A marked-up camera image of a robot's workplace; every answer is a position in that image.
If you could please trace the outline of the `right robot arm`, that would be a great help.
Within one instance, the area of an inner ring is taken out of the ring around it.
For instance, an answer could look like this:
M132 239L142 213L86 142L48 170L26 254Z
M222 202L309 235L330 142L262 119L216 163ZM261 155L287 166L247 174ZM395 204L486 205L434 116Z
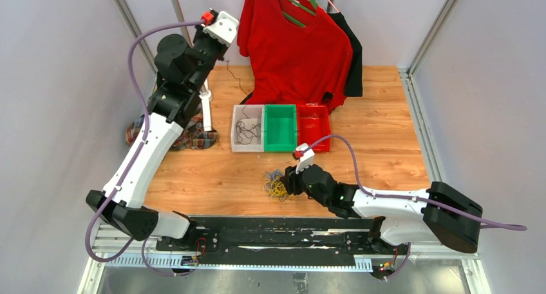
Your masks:
M373 219L368 245L376 253L405 243L441 243L462 253L478 249L482 207L444 182L392 191L337 182L318 165L288 167L280 181L290 195L306 194L343 219Z

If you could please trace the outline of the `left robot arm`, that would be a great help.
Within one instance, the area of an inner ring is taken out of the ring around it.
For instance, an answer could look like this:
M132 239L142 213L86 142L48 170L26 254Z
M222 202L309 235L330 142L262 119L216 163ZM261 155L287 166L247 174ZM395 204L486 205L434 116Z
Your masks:
M91 190L86 197L95 211L89 228L101 219L136 241L162 236L171 237L182 251L196 246L191 219L147 208L144 200L166 153L201 103L199 89L236 34L235 28L223 32L208 26L198 28L193 46L176 33L159 42L158 88L144 104L143 126L121 166L102 190Z

